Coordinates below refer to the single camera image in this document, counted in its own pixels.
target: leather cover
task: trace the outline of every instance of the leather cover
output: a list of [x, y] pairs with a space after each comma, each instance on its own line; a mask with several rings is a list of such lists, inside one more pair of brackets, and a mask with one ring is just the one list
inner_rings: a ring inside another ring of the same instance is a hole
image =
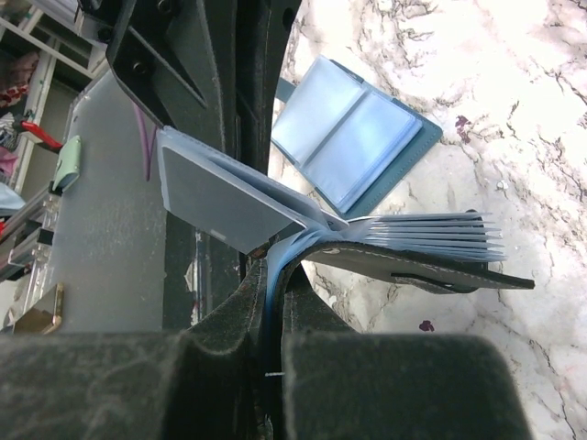
[[470, 293], [479, 288], [534, 289], [534, 282], [487, 269], [479, 263], [461, 263], [409, 251], [351, 242], [314, 245], [290, 262], [277, 284], [277, 297], [303, 259], [349, 270], [376, 280], [412, 284], [437, 294]]

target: white marble countertop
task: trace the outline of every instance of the white marble countertop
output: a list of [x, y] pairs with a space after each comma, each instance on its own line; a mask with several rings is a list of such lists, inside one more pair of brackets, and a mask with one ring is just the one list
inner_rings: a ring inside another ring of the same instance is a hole
[[[360, 331], [488, 338], [535, 438], [587, 439], [587, 2], [304, 0], [282, 75], [318, 54], [444, 130], [375, 213], [491, 212], [494, 269], [537, 287], [441, 296], [305, 263], [316, 291]], [[270, 175], [312, 192], [275, 149]]]

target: stitching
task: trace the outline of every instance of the stitching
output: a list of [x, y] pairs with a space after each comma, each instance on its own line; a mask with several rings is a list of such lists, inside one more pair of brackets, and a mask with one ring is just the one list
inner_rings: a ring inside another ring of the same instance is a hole
[[[384, 255], [384, 254], [378, 254], [376, 252], [370, 252], [368, 250], [359, 250], [359, 249], [355, 249], [355, 248], [352, 248], [352, 247], [347, 247], [347, 248], [341, 247], [341, 248], [343, 250], [347, 250], [347, 251], [351, 251], [351, 252], [358, 252], [360, 254], [368, 254], [368, 255], [373, 255], [375, 257], [383, 257], [385, 259], [390, 259], [392, 261], [406, 262], [406, 260], [404, 260], [404, 259], [400, 259], [400, 258], [396, 258], [396, 257], [391, 257], [389, 255]], [[414, 264], [416, 264], [417, 266], [420, 266], [422, 268], [432, 269], [430, 267], [430, 265], [427, 265], [427, 264], [421, 264], [421, 263], [416, 263], [416, 262], [414, 262]], [[477, 280], [477, 281], [483, 281], [483, 282], [486, 282], [486, 283], [490, 283], [490, 285], [492, 285], [492, 286], [501, 284], [501, 283], [499, 283], [497, 281], [487, 280], [486, 278], [479, 277], [479, 276], [476, 276], [476, 275], [470, 275], [468, 273], [463, 273], [463, 272], [458, 271], [458, 270], [438, 268], [438, 267], [433, 267], [433, 269], [434, 270], [439, 270], [439, 271], [444, 272], [444, 273], [452, 273], [453, 275], [460, 275], [460, 276], [465, 277], [465, 278], [468, 278], [470, 280]]]
[[431, 282], [417, 280], [410, 277], [392, 277], [391, 282], [395, 284], [412, 284], [413, 286], [416, 286], [430, 293], [455, 293], [454, 291], [451, 291], [441, 286], [437, 286], [436, 284], [433, 284]]
[[257, 289], [255, 289], [255, 301], [253, 302], [253, 310], [252, 314], [250, 315], [249, 325], [247, 326], [247, 333], [250, 331], [250, 327], [253, 325], [253, 319], [255, 318], [255, 310], [257, 309], [257, 302], [259, 300], [260, 281], [262, 279], [264, 270], [264, 265], [261, 265], [259, 270], [259, 277], [257, 278]]
[[294, 313], [296, 311], [296, 305], [295, 305], [295, 300], [294, 300], [294, 293], [290, 293], [290, 296], [292, 298], [291, 303], [292, 303], [292, 313], [290, 314], [290, 319], [291, 319], [291, 323], [290, 323], [290, 333], [294, 332]]

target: screw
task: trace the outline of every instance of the screw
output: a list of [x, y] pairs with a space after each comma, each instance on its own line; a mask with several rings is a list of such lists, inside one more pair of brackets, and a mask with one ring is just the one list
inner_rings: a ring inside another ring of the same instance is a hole
[[159, 0], [157, 9], [165, 16], [168, 15], [172, 11], [172, 0]]
[[144, 75], [145, 73], [147, 73], [148, 69], [147, 69], [147, 64], [145, 64], [142, 61], [135, 61], [132, 65], [132, 71], [133, 73], [135, 73], [136, 75]]
[[98, 30], [98, 39], [103, 43], [109, 43], [112, 39], [112, 29], [109, 27], [102, 27]]

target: red handle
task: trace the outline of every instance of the red handle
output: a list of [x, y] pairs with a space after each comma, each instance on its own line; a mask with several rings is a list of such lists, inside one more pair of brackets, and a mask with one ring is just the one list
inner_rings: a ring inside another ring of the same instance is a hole
[[50, 149], [60, 149], [63, 145], [56, 141], [54, 138], [49, 136], [40, 126], [28, 121], [22, 121], [20, 125], [25, 129], [27, 132], [35, 135], [39, 138], [42, 142], [45, 142]]

